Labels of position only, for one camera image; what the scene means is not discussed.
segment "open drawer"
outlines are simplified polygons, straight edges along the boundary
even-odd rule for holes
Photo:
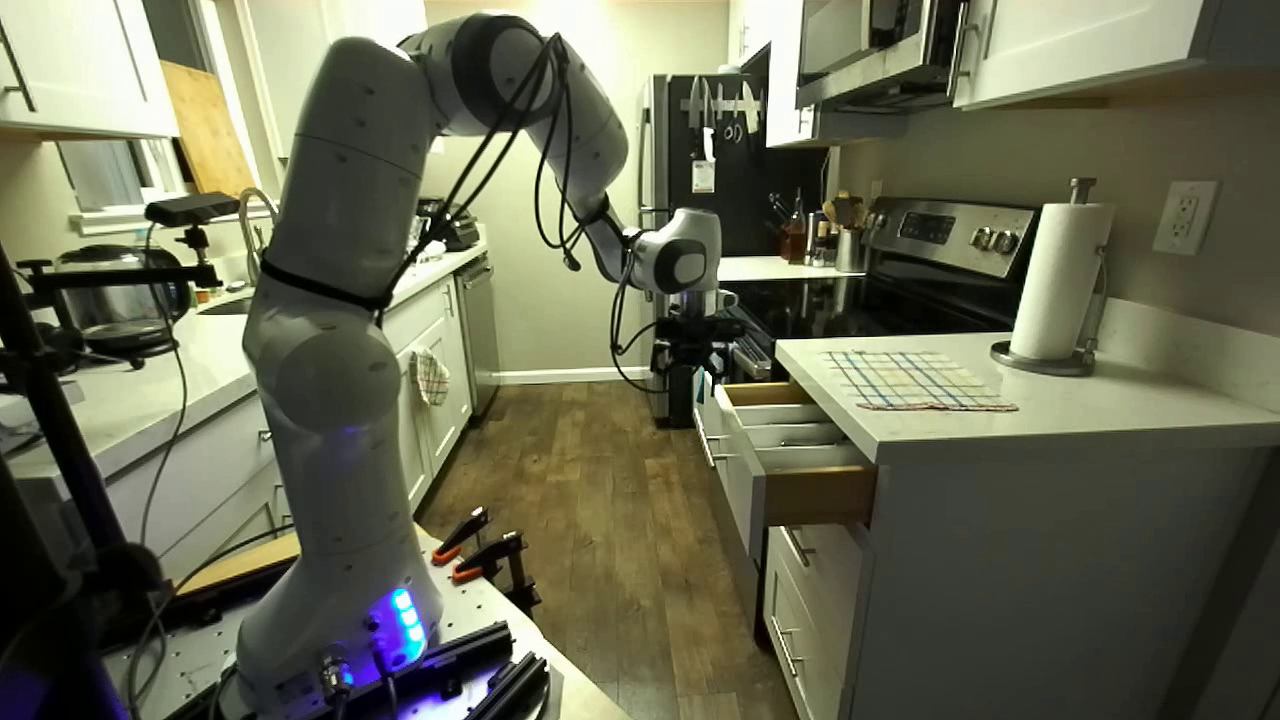
[[[753,557],[763,560],[769,525],[870,519],[876,466],[799,386],[726,384],[716,401],[726,436],[717,457],[728,460],[730,509]]]

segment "checkered cloth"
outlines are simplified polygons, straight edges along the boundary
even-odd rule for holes
[[[444,398],[449,395],[449,369],[440,363],[430,350],[415,352],[410,357],[413,380],[422,402],[428,405],[444,405]]]
[[[859,407],[989,410],[1018,406],[941,352],[826,352],[827,366]]]

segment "black refrigerator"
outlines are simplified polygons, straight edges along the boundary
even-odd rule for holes
[[[653,76],[645,83],[639,127],[639,218],[644,229],[664,225],[680,208],[719,215],[722,255],[777,255],[780,218],[771,193],[786,208],[800,190],[804,208],[820,206],[827,150],[768,149],[764,79],[751,74]],[[653,297],[654,318],[669,299]],[[650,410],[659,427],[692,427],[691,373],[653,378]]]

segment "white robotic arm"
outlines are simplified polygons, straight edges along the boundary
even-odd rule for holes
[[[525,20],[477,14],[410,37],[403,54],[344,38],[325,56],[243,340],[302,552],[241,625],[225,710],[320,714],[319,678],[349,671],[358,694],[421,657],[448,612],[406,498],[401,368],[372,322],[403,264],[435,137],[524,129],[545,147],[599,272],[689,293],[695,316],[657,328],[666,361],[707,363],[714,325],[696,299],[716,291],[718,219],[681,210],[657,232],[621,229],[604,188],[622,169],[626,135],[577,54],[562,45],[532,105],[511,97],[545,42]],[[571,110],[557,120],[558,97]]]

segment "cutting board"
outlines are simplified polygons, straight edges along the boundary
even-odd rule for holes
[[[238,196],[253,184],[253,176],[236,137],[221,85],[215,76],[195,68],[164,60],[160,65],[196,190]]]

